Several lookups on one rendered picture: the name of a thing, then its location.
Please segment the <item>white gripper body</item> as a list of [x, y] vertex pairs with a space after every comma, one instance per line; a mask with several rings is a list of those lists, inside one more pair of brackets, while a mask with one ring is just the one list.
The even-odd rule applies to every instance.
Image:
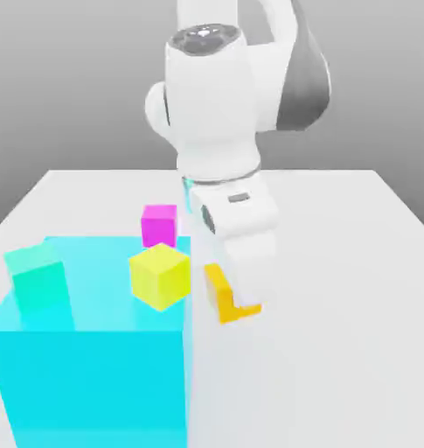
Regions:
[[273, 292], [275, 232], [272, 230], [231, 238], [224, 243], [226, 274], [237, 306], [265, 303]]

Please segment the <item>small yellow cube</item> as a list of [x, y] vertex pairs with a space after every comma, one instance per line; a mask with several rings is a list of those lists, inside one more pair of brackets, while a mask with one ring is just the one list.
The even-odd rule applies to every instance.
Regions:
[[129, 258], [133, 295], [163, 312], [191, 293], [191, 259], [159, 243]]

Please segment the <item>small mint green cube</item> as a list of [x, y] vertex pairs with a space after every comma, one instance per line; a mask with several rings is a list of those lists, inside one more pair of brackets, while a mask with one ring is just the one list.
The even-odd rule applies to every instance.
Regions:
[[71, 331], [73, 315], [62, 258], [48, 241], [4, 254], [21, 326]]

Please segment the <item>large cyan box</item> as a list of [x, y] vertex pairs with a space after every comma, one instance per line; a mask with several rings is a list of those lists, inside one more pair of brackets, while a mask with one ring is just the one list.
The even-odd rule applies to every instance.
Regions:
[[187, 448], [192, 312], [134, 297], [134, 236], [55, 236], [68, 303], [0, 304], [0, 393], [17, 448]]

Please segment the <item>small magenta cube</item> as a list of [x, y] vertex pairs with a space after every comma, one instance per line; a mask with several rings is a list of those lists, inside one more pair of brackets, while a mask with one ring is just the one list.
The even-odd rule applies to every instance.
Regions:
[[164, 243], [177, 245], [177, 206], [146, 205], [141, 217], [142, 245], [150, 248]]

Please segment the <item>small orange cube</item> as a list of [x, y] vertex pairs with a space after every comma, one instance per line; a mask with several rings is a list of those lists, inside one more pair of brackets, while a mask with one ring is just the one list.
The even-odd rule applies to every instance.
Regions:
[[236, 306], [233, 290], [217, 263], [206, 264], [205, 284], [207, 296], [216, 309], [220, 324], [227, 324], [261, 313], [262, 305]]

